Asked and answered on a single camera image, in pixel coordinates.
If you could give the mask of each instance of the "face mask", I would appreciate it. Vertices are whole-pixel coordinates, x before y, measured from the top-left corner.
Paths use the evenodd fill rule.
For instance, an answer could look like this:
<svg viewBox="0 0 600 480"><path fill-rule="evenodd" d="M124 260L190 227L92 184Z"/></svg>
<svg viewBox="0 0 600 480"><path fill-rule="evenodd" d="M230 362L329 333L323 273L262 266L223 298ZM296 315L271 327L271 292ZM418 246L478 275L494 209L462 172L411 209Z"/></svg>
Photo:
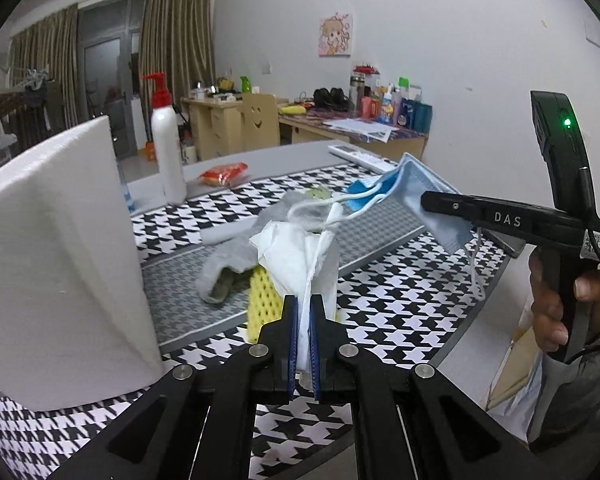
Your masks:
<svg viewBox="0 0 600 480"><path fill-rule="evenodd" d="M330 225L362 215L373 204L382 202L388 196L394 196L396 200L402 202L420 219L448 254L454 254L460 249L465 252L469 259L474 294L478 300L484 299L482 281L475 270L475 257L482 241L481 230L478 229L478 241L475 250L472 254L469 254L465 249L465 245L474 238L471 232L471 224L462 218L424 211L420 205L420 198L425 191L458 193L458 190L442 180L413 155L405 153L395 170L385 173L379 178L374 177L356 181L347 191L348 194L328 200L307 200L297 203L289 210L287 219L289 222L300 224L307 231L320 231ZM325 221L324 216L320 214L320 210L335 202L346 202L353 213Z"/></svg>

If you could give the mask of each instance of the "light switch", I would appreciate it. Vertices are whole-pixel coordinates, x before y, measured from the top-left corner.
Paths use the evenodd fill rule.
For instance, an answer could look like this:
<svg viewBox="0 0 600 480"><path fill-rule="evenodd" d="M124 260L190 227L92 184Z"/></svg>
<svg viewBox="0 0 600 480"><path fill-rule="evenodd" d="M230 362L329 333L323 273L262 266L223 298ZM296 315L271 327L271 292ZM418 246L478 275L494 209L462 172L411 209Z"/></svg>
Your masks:
<svg viewBox="0 0 600 480"><path fill-rule="evenodd" d="M585 16L584 33L587 41L600 48L600 24L593 16Z"/></svg>

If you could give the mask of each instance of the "curtain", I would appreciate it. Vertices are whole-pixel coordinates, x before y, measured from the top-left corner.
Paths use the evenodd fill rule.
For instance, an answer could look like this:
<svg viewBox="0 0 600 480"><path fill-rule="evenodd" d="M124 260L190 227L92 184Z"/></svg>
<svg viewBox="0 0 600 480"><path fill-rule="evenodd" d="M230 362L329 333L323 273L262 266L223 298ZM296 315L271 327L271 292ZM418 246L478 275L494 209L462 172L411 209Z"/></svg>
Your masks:
<svg viewBox="0 0 600 480"><path fill-rule="evenodd" d="M144 0L139 55L140 75L165 72L173 103L178 107L195 81L212 85L210 0ZM152 82L141 81L147 125L151 124L153 90Z"/></svg>
<svg viewBox="0 0 600 480"><path fill-rule="evenodd" d="M42 70L60 83L66 127L78 124L76 94L78 6L60 10L16 34L11 41L9 66Z"/></svg>

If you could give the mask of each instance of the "white pump bottle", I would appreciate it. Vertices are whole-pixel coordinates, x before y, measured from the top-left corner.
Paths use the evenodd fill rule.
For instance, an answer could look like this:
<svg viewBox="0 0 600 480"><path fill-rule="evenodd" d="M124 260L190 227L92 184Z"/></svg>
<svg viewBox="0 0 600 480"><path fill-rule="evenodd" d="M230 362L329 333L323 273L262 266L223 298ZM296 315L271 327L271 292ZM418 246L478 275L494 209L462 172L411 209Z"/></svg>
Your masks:
<svg viewBox="0 0 600 480"><path fill-rule="evenodd" d="M152 97L154 111L151 115L151 130L154 134L155 156L158 159L158 170L164 195L169 204L181 204L187 198L187 184L182 174L182 158L180 156L180 137L176 113L173 111L172 99L165 85L164 72L143 76L143 79L155 81Z"/></svg>

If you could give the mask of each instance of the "red lid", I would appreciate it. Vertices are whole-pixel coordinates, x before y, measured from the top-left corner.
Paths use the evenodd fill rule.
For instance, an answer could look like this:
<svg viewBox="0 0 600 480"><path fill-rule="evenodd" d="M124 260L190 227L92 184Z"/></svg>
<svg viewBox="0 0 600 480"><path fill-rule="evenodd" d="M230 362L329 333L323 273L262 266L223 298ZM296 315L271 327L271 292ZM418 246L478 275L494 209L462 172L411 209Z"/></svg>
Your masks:
<svg viewBox="0 0 600 480"><path fill-rule="evenodd" d="M155 81L155 91L151 100L151 106L153 108L171 106L173 103L169 89L166 87L164 82L165 78L166 76L164 75L164 72L156 72L154 74L142 76L142 79L153 79Z"/></svg>

